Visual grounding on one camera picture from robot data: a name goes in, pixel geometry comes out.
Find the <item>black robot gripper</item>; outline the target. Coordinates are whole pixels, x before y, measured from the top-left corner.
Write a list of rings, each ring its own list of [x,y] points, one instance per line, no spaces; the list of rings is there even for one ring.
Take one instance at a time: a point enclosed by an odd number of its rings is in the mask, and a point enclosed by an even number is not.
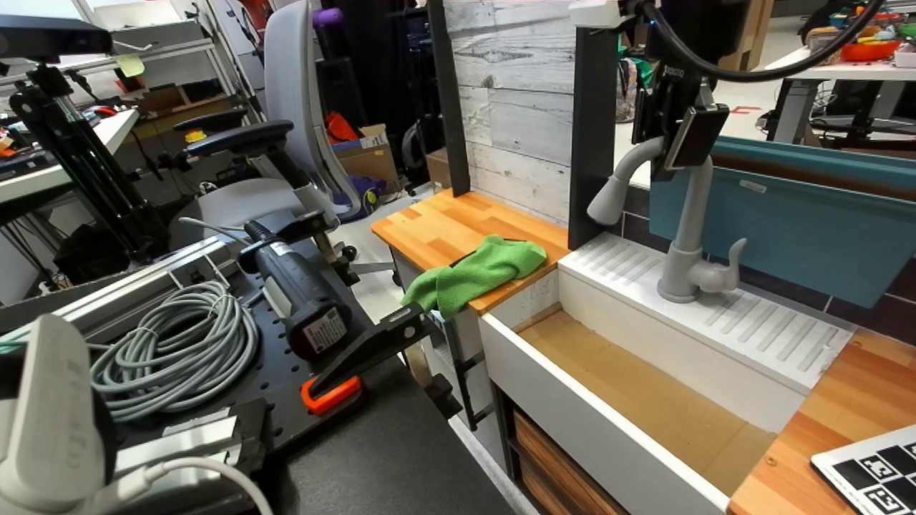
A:
[[[656,173],[700,165],[713,155],[729,107],[713,99],[713,79],[694,72],[657,64],[639,89],[633,140],[657,140],[650,159]]]

